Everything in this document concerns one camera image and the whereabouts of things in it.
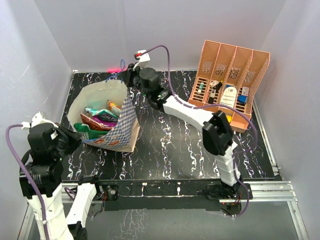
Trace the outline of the green snack bag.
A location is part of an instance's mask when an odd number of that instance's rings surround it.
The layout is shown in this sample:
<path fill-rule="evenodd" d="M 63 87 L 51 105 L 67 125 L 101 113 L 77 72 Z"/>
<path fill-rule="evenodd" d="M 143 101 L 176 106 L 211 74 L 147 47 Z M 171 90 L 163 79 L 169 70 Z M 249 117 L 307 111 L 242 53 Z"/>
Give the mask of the green snack bag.
<path fill-rule="evenodd" d="M 108 133 L 108 131 L 93 130 L 87 124 L 80 122 L 75 123 L 73 127 L 78 133 L 82 134 L 84 140 L 98 139 Z"/>

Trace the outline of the red Doritos chip bag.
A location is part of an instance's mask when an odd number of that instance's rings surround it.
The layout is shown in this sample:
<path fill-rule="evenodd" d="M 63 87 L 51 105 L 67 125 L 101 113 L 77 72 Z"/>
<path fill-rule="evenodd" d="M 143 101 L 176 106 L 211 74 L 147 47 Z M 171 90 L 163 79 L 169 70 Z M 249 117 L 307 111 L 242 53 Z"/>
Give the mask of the red Doritos chip bag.
<path fill-rule="evenodd" d="M 97 117 L 88 117 L 83 113 L 80 114 L 80 118 L 84 124 L 88 125 L 91 130 L 95 131 L 110 131 L 117 125 L 117 122 L 102 121 Z"/>

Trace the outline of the blue checkered paper bag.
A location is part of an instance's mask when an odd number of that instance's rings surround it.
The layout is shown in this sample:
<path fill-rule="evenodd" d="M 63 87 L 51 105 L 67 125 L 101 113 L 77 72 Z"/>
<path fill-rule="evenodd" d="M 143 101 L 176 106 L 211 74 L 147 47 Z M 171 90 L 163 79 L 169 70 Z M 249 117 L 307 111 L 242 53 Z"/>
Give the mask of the blue checkered paper bag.
<path fill-rule="evenodd" d="M 83 87 L 67 119 L 84 144 L 115 152 L 134 151 L 140 125 L 119 73 Z"/>

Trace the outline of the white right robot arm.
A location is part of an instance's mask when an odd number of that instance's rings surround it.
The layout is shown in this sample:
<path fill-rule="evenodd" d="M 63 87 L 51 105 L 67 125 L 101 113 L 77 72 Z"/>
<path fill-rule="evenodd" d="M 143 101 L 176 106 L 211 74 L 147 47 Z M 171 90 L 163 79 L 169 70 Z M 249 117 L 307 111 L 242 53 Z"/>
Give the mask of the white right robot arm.
<path fill-rule="evenodd" d="M 153 68 L 129 64 L 121 74 L 128 88 L 136 88 L 149 105 L 167 115 L 175 116 L 202 132 L 204 148 L 215 157 L 220 173 L 220 182 L 209 184 L 200 192 L 208 199 L 234 199 L 239 202 L 244 193 L 250 198 L 249 188 L 234 160 L 233 131 L 226 114 L 219 110 L 210 112 L 189 105 L 173 91 L 161 86 L 160 77 Z"/>

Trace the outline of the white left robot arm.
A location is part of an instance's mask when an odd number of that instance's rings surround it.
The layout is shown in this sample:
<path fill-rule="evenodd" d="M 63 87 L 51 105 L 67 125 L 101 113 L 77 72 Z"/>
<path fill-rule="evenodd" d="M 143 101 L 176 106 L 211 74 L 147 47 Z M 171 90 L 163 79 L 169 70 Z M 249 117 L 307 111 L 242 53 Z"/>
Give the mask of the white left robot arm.
<path fill-rule="evenodd" d="M 29 129 L 27 140 L 31 162 L 22 161 L 19 182 L 32 208 L 42 240 L 86 240 L 86 221 L 93 200 L 103 195 L 95 176 L 81 177 L 68 214 L 62 201 L 62 159 L 81 143 L 79 133 L 51 122 Z"/>

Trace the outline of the teal Fox's candy bag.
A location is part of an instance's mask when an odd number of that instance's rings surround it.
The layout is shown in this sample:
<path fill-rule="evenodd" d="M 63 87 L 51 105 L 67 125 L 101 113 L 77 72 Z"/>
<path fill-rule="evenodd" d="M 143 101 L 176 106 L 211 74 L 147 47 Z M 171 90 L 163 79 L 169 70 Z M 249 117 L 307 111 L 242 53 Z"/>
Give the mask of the teal Fox's candy bag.
<path fill-rule="evenodd" d="M 107 108 L 107 102 L 105 100 L 93 101 L 88 103 L 84 107 L 84 111 L 87 115 L 90 115 L 90 116 L 111 113 Z"/>

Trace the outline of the pink tape strip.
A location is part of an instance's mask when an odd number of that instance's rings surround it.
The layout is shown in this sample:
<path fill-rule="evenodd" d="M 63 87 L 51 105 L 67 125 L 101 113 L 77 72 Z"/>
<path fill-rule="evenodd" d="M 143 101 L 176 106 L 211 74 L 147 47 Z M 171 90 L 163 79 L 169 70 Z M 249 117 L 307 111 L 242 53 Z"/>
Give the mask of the pink tape strip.
<path fill-rule="evenodd" d="M 108 73 L 118 73 L 121 72 L 122 70 L 119 67 L 111 67 L 107 69 Z"/>

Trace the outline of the orange candy packet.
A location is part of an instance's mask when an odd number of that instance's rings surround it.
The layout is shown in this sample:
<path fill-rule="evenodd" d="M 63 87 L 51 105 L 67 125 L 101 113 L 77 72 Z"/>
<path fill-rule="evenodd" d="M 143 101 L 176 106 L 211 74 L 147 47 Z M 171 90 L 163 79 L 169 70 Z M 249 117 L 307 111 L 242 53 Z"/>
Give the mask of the orange candy packet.
<path fill-rule="evenodd" d="M 116 105 L 114 102 L 107 101 L 108 110 L 111 111 L 115 116 L 119 117 L 121 115 L 122 109 Z"/>

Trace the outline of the white green tube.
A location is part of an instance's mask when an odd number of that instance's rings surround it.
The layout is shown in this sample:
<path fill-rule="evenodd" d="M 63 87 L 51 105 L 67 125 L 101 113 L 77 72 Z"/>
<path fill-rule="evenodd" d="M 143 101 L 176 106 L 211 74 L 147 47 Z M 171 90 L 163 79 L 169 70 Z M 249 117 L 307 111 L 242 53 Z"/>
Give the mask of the white green tube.
<path fill-rule="evenodd" d="M 201 93 L 202 93 L 203 87 L 204 87 L 204 83 L 201 82 L 200 85 L 199 85 L 199 87 L 198 87 L 198 90 L 197 90 L 197 93 L 198 93 L 198 94 L 201 94 Z"/>

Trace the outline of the black clip tool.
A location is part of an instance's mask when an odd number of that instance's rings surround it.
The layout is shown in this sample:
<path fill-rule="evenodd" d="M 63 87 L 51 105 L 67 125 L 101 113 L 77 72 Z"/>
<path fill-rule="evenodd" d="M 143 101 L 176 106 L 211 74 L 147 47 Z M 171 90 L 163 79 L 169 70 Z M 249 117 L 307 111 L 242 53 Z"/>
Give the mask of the black clip tool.
<path fill-rule="evenodd" d="M 210 91 L 209 91 L 209 96 L 208 96 L 208 103 L 209 104 L 214 104 L 218 100 L 218 93 L 220 88 L 222 87 L 222 82 L 214 80 L 210 83 Z"/>

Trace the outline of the pink desk organizer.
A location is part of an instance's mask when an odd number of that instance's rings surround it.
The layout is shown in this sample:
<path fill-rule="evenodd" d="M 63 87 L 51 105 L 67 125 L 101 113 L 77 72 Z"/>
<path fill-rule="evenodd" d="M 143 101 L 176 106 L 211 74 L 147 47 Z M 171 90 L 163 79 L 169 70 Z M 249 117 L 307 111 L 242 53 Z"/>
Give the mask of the pink desk organizer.
<path fill-rule="evenodd" d="M 188 102 L 197 107 L 205 107 L 207 111 L 221 110 L 232 115 L 231 128 L 244 133 L 249 124 L 241 114 L 251 118 L 254 97 L 269 64 L 269 52 L 205 40 Z M 210 83 L 214 80 L 222 82 L 222 87 L 217 101 L 209 104 Z M 204 86 L 202 93 L 198 94 L 200 83 L 204 83 Z M 221 107 L 220 100 L 227 87 L 235 87 L 237 90 L 233 108 L 238 112 Z M 246 104 L 237 102 L 239 95 L 248 97 Z"/>

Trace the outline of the white labelled card pack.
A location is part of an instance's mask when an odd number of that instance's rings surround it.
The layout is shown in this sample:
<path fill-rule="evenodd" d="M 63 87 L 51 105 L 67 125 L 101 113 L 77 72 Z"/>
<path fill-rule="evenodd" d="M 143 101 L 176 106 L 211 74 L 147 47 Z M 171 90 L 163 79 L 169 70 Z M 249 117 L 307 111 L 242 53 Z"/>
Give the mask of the white labelled card pack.
<path fill-rule="evenodd" d="M 237 89 L 234 86 L 229 86 L 223 91 L 220 104 L 233 108 L 235 106 L 237 96 Z"/>

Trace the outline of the yellow sticky note block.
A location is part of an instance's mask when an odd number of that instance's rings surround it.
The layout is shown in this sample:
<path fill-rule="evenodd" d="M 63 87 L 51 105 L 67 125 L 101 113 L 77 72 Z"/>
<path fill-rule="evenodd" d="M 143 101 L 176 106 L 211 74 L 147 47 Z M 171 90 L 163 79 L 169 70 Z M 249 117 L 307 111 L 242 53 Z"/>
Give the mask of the yellow sticky note block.
<path fill-rule="evenodd" d="M 232 121 L 233 116 L 230 115 L 230 114 L 226 114 L 225 116 L 226 116 L 226 119 L 227 119 L 228 123 L 230 124 L 231 121 Z"/>

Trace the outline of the blue small box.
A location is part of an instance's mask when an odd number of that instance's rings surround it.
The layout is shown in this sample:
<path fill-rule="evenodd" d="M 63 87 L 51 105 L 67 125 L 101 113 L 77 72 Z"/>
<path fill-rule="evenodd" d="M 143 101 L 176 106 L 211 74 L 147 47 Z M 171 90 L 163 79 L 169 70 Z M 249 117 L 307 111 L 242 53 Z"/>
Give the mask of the blue small box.
<path fill-rule="evenodd" d="M 239 95 L 237 98 L 237 102 L 241 103 L 241 104 L 246 104 L 248 101 L 248 97 L 246 95 Z"/>

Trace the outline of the aluminium base frame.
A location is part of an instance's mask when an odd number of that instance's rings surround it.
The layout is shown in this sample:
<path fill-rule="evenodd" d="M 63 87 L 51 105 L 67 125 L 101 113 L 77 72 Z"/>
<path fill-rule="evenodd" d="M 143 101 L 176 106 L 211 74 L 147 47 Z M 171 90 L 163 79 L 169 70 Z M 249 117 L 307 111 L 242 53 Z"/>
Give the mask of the aluminium base frame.
<path fill-rule="evenodd" d="M 133 152 L 115 152 L 81 145 L 63 162 L 65 186 L 74 186 L 81 177 L 98 175 L 104 189 L 117 189 L 118 199 L 106 210 L 207 209 L 216 213 L 226 201 L 205 197 L 201 192 L 220 181 L 214 157 L 203 147 L 202 134 L 176 117 L 152 109 L 136 90 L 130 97 L 140 130 Z M 282 179 L 256 105 L 252 108 L 253 127 L 237 132 L 234 141 L 237 165 L 250 185 L 252 198 L 241 200 L 245 213 L 236 226 L 211 223 L 206 237 L 246 240 L 306 240 L 298 201 L 289 181 Z"/>

